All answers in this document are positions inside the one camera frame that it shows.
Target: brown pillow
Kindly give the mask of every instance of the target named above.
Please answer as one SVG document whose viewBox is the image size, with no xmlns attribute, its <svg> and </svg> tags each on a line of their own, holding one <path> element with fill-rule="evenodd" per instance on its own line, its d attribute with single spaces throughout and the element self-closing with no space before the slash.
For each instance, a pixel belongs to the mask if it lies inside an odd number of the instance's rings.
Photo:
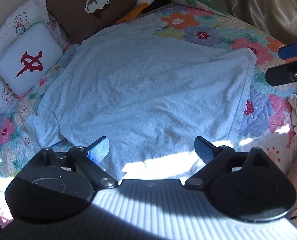
<svg viewBox="0 0 297 240">
<path fill-rule="evenodd" d="M 47 9 L 79 43 L 127 14 L 137 0 L 47 0 Z"/>
</svg>

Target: red symbol on pillow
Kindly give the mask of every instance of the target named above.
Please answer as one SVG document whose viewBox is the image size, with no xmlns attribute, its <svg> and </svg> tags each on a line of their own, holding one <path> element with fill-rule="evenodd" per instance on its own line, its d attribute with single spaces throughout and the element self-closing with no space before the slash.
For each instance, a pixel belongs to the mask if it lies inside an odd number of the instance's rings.
<svg viewBox="0 0 297 240">
<path fill-rule="evenodd" d="M 24 71 L 30 70 L 30 72 L 33 72 L 33 70 L 43 70 L 43 64 L 39 61 L 39 59 L 42 57 L 42 52 L 40 51 L 37 53 L 36 57 L 27 55 L 27 51 L 24 53 L 21 59 L 21 63 L 24 63 L 25 67 L 21 69 L 21 71 L 16 75 L 18 77 L 19 75 L 23 74 Z"/>
</svg>

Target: white pillow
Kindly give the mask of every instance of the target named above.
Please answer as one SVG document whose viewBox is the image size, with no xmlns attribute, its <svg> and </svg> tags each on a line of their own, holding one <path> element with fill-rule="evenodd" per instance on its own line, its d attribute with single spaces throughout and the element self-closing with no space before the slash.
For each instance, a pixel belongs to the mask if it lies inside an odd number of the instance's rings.
<svg viewBox="0 0 297 240">
<path fill-rule="evenodd" d="M 49 18 L 46 0 L 29 0 L 8 17 L 0 28 L 0 60 L 7 49 L 37 22 L 47 26 L 53 38 L 62 48 L 67 46 L 70 40 L 64 33 L 61 33 L 59 23 L 53 17 Z M 0 76 L 0 114 L 6 111 L 15 97 L 16 95 Z"/>
<path fill-rule="evenodd" d="M 0 74 L 21 97 L 25 95 L 61 58 L 62 48 L 43 23 L 26 31 L 7 50 L 0 61 Z"/>
</svg>

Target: floral bedspread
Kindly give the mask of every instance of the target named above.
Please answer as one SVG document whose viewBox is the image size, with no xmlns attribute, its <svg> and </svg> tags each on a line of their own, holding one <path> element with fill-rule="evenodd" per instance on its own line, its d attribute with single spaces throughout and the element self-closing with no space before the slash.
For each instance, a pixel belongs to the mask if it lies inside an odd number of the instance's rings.
<svg viewBox="0 0 297 240">
<path fill-rule="evenodd" d="M 297 83 L 271 87 L 265 71 L 285 63 L 278 57 L 283 44 L 266 33 L 234 17 L 172 4 L 155 15 L 168 25 L 155 35 L 173 37 L 203 46 L 228 50 L 250 48 L 256 55 L 254 79 L 235 149 L 248 151 L 260 146 L 281 168 L 289 165 L 287 156 L 293 128 L 291 106 L 287 97 L 297 93 Z M 35 155 L 24 122 L 36 114 L 37 106 L 47 88 L 69 64 L 79 45 L 72 44 L 60 61 L 25 96 L 13 100 L 5 114 L 0 115 L 0 223 L 4 227 L 12 219 L 4 192 L 9 182 Z M 64 140 L 54 145 L 55 151 L 66 151 L 72 145 Z"/>
</svg>

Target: cloud graphic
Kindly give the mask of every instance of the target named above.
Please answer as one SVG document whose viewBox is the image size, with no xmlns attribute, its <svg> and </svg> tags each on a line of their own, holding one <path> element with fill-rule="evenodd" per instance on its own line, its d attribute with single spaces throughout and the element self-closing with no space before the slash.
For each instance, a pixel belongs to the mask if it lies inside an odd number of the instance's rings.
<svg viewBox="0 0 297 240">
<path fill-rule="evenodd" d="M 92 2 L 88 4 L 91 0 L 87 0 L 85 3 L 85 11 L 87 13 L 93 13 L 98 9 L 102 9 L 106 4 L 109 3 L 109 0 L 96 0 L 96 2 Z"/>
</svg>

